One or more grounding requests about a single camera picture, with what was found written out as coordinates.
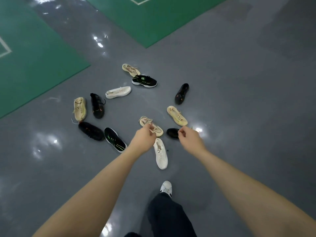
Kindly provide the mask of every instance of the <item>forearm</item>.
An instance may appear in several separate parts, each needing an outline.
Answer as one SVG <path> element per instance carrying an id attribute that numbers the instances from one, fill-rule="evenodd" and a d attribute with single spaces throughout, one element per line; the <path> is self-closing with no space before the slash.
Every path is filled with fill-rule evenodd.
<path id="1" fill-rule="evenodd" d="M 314 220 L 262 183 L 208 151 L 196 157 L 255 236 L 312 236 Z"/>
<path id="2" fill-rule="evenodd" d="M 99 236 L 139 156 L 137 150 L 127 148 L 51 216 L 34 236 Z"/>

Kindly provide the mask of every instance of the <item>yellow shoe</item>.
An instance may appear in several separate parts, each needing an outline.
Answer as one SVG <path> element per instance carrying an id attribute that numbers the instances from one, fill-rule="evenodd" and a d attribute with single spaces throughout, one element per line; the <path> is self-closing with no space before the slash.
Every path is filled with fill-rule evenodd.
<path id="1" fill-rule="evenodd" d="M 140 123 L 141 126 L 144 126 L 144 125 L 146 125 L 147 123 L 150 123 L 150 124 L 154 127 L 154 129 L 153 129 L 153 130 L 150 130 L 150 131 L 151 131 L 152 133 L 155 132 L 157 137 L 162 136 L 163 130 L 162 130 L 159 126 L 157 126 L 156 124 L 154 124 L 152 121 L 153 121 L 152 119 L 149 119 L 149 118 L 147 118 L 146 116 L 142 116 L 142 117 L 140 117 L 140 119 L 139 119 L 139 123 Z"/>
<path id="2" fill-rule="evenodd" d="M 86 100 L 83 97 L 78 97 L 74 102 L 75 118 L 77 121 L 83 121 L 87 115 Z"/>
<path id="3" fill-rule="evenodd" d="M 139 70 L 137 70 L 138 68 L 132 67 L 132 66 L 130 66 L 129 64 L 123 64 L 122 69 L 123 69 L 124 71 L 129 72 L 129 74 L 130 74 L 132 77 L 135 77 L 135 76 L 137 76 L 137 75 L 140 75 Z"/>
<path id="4" fill-rule="evenodd" d="M 169 115 L 172 116 L 174 122 L 177 123 L 178 125 L 185 126 L 188 124 L 187 120 L 174 106 L 168 106 L 167 112 Z"/>

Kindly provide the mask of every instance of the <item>person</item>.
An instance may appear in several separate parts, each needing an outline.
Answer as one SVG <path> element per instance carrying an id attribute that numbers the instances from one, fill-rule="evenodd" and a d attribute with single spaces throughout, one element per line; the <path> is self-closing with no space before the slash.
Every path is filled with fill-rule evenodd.
<path id="1" fill-rule="evenodd" d="M 156 134 L 146 124 L 126 150 L 69 199 L 33 235 L 100 236 L 135 161 L 154 144 Z M 186 126 L 179 130 L 184 149 L 207 169 L 231 206 L 254 236 L 315 236 L 315 221 L 262 183 L 237 170 L 204 146 L 198 132 Z M 165 181 L 148 207 L 155 237 L 196 236 L 181 205 L 172 200 L 171 183 Z M 127 236 L 139 236 L 128 233 Z"/>

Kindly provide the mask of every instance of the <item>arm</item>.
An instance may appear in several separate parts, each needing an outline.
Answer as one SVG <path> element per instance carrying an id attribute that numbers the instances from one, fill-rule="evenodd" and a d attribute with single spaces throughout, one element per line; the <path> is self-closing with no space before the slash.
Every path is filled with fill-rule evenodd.
<path id="1" fill-rule="evenodd" d="M 310 216 L 283 196 L 211 154 L 198 132 L 182 127 L 179 139 L 184 149 L 206 167 L 255 236 L 315 236 L 316 223 Z"/>
<path id="2" fill-rule="evenodd" d="M 100 236 L 134 162 L 154 144 L 156 134 L 146 124 L 126 150 L 68 200 L 33 235 Z"/>

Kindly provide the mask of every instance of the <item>person's left hand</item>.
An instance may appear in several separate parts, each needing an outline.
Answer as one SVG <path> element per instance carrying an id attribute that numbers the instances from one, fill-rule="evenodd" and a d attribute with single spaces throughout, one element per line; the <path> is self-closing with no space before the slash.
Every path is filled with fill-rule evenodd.
<path id="1" fill-rule="evenodd" d="M 156 133 L 152 133 L 154 127 L 151 124 L 146 124 L 143 128 L 136 131 L 134 138 L 132 139 L 129 149 L 137 151 L 140 155 L 149 151 L 156 141 Z"/>

